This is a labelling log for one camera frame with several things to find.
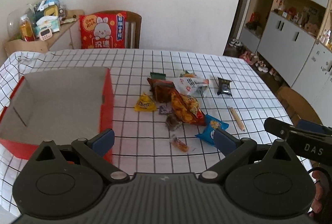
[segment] plastic bottle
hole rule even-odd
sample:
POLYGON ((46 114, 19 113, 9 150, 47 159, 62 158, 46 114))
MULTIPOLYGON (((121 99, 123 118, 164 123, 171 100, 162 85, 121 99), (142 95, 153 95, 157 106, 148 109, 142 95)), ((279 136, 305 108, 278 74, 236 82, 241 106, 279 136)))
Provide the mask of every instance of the plastic bottle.
POLYGON ((27 14, 20 17, 20 32, 24 41, 35 41, 34 31, 27 14))

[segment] yellow snack bag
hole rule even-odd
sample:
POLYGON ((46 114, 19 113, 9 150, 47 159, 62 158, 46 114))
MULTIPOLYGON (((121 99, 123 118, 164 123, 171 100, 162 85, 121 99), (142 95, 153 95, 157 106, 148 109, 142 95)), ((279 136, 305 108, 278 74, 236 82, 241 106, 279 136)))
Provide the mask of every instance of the yellow snack bag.
POLYGON ((151 97, 143 93, 140 95, 134 110, 137 112, 154 112, 157 110, 157 107, 151 97))

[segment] white tablecloth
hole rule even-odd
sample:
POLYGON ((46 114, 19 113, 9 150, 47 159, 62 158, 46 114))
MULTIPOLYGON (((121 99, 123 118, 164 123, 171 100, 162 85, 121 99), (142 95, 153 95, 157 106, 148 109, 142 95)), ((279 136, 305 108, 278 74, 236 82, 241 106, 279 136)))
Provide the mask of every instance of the white tablecloth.
MULTIPOLYGON (((26 73, 90 66, 111 68, 115 94, 114 164, 130 175, 136 171, 199 174, 224 157, 215 147, 195 137, 204 127, 184 123, 170 133, 165 125, 166 115, 159 115, 158 111, 134 111, 139 95, 143 92, 151 94, 146 78, 152 71, 178 77, 183 70, 188 70, 209 79, 207 95, 204 98, 196 96, 201 109, 228 123, 227 131, 237 138, 250 137, 259 144, 271 144, 276 137, 264 131, 264 120, 275 117, 291 123, 280 102, 244 60, 173 51, 88 49, 46 54, 15 52, 0 68, 0 103, 2 106, 9 104, 10 93, 26 73), (230 84, 232 97, 217 96, 218 77, 233 81, 230 84), (244 132, 239 129, 228 106, 234 107, 242 118, 246 127, 244 132), (195 150, 185 154, 171 146, 169 137, 173 133, 195 150)), ((311 168, 309 160, 300 160, 307 169, 311 168)), ((0 144, 1 205, 17 216, 19 211, 12 198, 12 185, 25 163, 26 160, 12 156, 0 144)))

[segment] cardboard box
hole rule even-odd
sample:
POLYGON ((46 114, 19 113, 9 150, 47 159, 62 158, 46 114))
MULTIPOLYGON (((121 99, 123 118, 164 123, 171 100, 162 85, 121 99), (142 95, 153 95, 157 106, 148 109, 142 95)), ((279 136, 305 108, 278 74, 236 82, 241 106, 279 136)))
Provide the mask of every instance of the cardboard box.
MULTIPOLYGON (((0 143, 29 159, 44 140, 71 144, 112 128, 114 96, 110 70, 82 67, 22 77, 0 116, 0 143)), ((106 155, 111 161, 111 151, 106 155)))

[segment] wooden chair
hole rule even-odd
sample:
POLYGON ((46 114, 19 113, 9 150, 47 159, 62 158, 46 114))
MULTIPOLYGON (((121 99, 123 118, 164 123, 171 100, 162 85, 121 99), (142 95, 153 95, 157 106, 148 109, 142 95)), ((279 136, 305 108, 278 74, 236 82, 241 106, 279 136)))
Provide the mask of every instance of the wooden chair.
POLYGON ((277 98, 285 108, 292 123, 296 126, 300 119, 313 123, 322 124, 315 110, 310 106, 303 96, 295 92, 292 88, 282 86, 277 91, 277 98))
POLYGON ((125 46, 126 48, 139 49, 139 37, 141 34, 142 17, 134 12, 125 10, 105 10, 98 13, 118 14, 119 12, 126 12, 126 27, 125 27, 125 46))

